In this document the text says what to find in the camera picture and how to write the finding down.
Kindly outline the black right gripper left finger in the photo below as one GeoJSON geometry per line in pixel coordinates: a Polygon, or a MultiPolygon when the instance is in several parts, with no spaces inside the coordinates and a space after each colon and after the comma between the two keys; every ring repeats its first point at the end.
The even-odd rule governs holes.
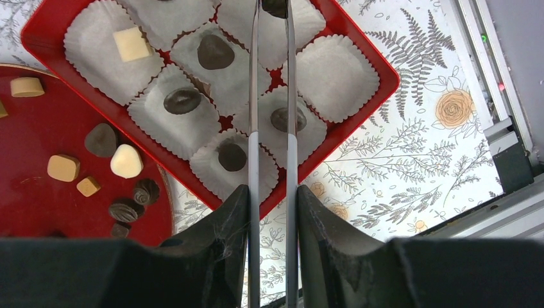
{"type": "Polygon", "coordinates": [[[239,307],[249,191],[160,246],[128,239],[1,241],[2,307],[239,307]]]}

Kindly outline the dark chocolate tray front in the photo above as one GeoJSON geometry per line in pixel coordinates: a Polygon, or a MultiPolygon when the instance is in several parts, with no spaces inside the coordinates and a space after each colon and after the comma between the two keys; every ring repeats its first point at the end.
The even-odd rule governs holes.
{"type": "Polygon", "coordinates": [[[236,143],[221,144],[217,151],[219,164],[228,172],[240,171],[247,163],[246,152],[236,143]]]}

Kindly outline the dark round chocolate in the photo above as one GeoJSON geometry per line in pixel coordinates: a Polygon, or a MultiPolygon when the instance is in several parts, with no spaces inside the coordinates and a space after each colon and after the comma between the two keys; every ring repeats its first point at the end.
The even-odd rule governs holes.
{"type": "MultiPolygon", "coordinates": [[[[307,118],[300,108],[297,108],[296,131],[303,130],[307,125],[307,118]]],[[[287,107],[278,108],[270,115],[272,126],[280,132],[288,132],[289,111],[287,107]]]]}

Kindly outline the dark oval chocolate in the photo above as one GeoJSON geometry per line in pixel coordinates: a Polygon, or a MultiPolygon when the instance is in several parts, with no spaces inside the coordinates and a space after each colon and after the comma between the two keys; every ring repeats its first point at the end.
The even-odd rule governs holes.
{"type": "Polygon", "coordinates": [[[198,90],[182,87],[171,91],[163,101],[165,110],[174,115],[192,112],[200,105],[201,94],[198,90]]]}

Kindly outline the metal tongs with clear tips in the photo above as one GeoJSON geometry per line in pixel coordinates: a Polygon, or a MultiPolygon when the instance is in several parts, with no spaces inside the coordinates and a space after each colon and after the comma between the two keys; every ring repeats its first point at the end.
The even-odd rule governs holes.
{"type": "MultiPolygon", "coordinates": [[[[285,255],[285,306],[299,305],[298,287],[298,227],[296,218],[298,188],[298,139],[296,93],[296,35],[293,9],[290,1],[284,1],[285,30],[287,40],[287,227],[285,255]]],[[[259,17],[262,1],[254,4],[251,24],[248,99],[248,185],[249,185],[249,234],[248,234],[248,307],[260,307],[260,206],[261,184],[272,191],[278,180],[278,172],[269,159],[260,158],[259,142],[259,17]]]]}

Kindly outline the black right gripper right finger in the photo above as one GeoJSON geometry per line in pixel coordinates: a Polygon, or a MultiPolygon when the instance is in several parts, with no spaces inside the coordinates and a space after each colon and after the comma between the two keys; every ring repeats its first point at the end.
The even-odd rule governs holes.
{"type": "Polygon", "coordinates": [[[543,243],[394,238],[386,243],[297,192],[306,307],[542,307],[543,243]]]}

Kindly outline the red chocolate box tray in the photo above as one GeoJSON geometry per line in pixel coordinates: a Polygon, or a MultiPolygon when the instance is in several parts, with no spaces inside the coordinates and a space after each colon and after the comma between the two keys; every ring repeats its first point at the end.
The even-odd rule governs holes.
{"type": "MultiPolygon", "coordinates": [[[[338,34],[348,37],[375,68],[380,78],[377,92],[353,116],[341,123],[328,123],[325,141],[309,158],[299,165],[298,179],[304,180],[343,141],[365,122],[398,88],[398,73],[372,44],[368,37],[336,1],[312,1],[326,20],[320,37],[338,34]]],[[[21,31],[25,49],[39,62],[59,77],[73,93],[79,95],[92,108],[123,132],[136,146],[158,165],[179,180],[207,206],[215,210],[221,200],[213,195],[191,173],[189,163],[176,157],[146,135],[129,117],[126,108],[115,103],[76,72],[65,59],[64,35],[76,16],[89,1],[43,1],[21,31]]]]}

